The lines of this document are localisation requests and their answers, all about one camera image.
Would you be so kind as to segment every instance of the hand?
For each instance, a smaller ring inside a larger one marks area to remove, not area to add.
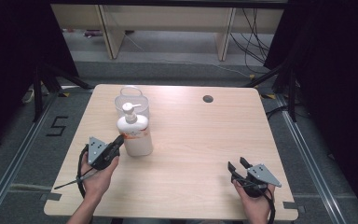
[[[88,152],[83,155],[81,162],[81,174],[85,174],[91,166],[87,163]],[[86,197],[101,199],[104,193],[109,189],[112,173],[118,165],[118,156],[114,157],[112,163],[97,174],[83,180],[83,186],[86,191]]]
[[[237,180],[233,180],[232,183],[241,197],[243,211],[246,217],[248,217],[250,223],[266,224],[267,220],[269,219],[270,211],[269,202],[267,201],[267,199],[263,196],[258,198],[252,198],[245,192],[242,185]],[[274,195],[275,186],[268,185],[268,189],[270,193],[268,190],[266,190],[265,193],[269,198],[272,198]]]

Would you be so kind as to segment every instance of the soap dispenser bottle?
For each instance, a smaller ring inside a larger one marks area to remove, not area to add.
[[[138,105],[126,103],[122,106],[125,116],[117,121],[120,134],[124,136],[124,146],[130,156],[145,156],[153,151],[149,120],[143,115],[136,115],[134,108]]]

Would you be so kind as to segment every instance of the pump dispenser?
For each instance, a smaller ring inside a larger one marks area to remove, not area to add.
[[[143,115],[137,115],[134,108],[139,105],[126,103],[122,106],[125,113],[117,121],[120,134],[124,136],[124,146],[130,156],[145,156],[153,151],[149,120]]]

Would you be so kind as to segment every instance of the wooden table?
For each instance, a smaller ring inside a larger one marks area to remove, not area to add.
[[[110,189],[94,216],[200,219],[246,219],[227,162],[246,176],[244,157],[264,163],[282,183],[276,188],[277,220],[295,220],[293,202],[259,95],[254,89],[182,86],[137,86],[149,99],[154,151],[132,158],[121,147]],[[90,136],[109,143],[118,135],[114,99],[120,85],[99,85],[68,149],[54,187],[73,180],[78,156]],[[205,103],[203,97],[213,101]],[[47,201],[45,213],[71,216],[82,201],[76,185],[53,190],[59,201]]]

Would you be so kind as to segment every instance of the plastic container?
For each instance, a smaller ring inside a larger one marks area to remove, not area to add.
[[[117,121],[120,134],[124,136],[124,146],[129,156],[146,156],[152,153],[153,144],[149,128],[149,119],[137,115],[134,108],[138,105],[126,103],[122,106],[125,116]]]
[[[139,88],[132,85],[127,85],[121,88],[120,95],[115,99],[118,118],[125,116],[123,105],[126,103],[139,105],[135,107],[135,113],[137,115],[143,115],[149,119],[149,101]]]

